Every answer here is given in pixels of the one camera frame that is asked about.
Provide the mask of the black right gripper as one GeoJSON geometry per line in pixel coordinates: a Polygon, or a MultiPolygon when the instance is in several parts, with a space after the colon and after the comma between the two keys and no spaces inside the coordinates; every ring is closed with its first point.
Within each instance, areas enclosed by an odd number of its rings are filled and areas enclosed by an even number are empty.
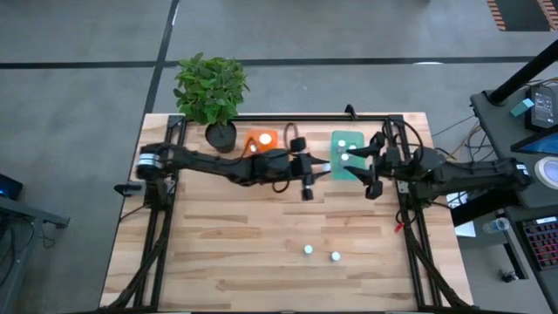
{"type": "Polygon", "coordinates": [[[386,137],[381,132],[376,132],[370,139],[369,146],[348,149],[347,154],[361,158],[371,157],[368,169],[357,167],[355,176],[367,186],[365,197],[375,200],[383,193],[383,182],[380,177],[391,178],[393,171],[401,165],[401,157],[396,147],[387,147],[384,153],[386,137]]]}

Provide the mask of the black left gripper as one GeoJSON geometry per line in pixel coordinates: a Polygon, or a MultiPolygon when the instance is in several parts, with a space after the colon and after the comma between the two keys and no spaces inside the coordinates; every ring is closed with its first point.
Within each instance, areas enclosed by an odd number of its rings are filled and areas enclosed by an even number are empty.
{"type": "Polygon", "coordinates": [[[290,142],[289,151],[293,156],[291,161],[291,173],[302,183],[302,199],[304,201],[310,201],[314,198],[312,186],[314,181],[319,178],[330,174],[331,171],[322,171],[318,173],[312,173],[311,165],[325,165],[329,164],[329,160],[322,160],[313,155],[308,155],[304,152],[306,148],[306,140],[304,137],[297,137],[290,142]]]}

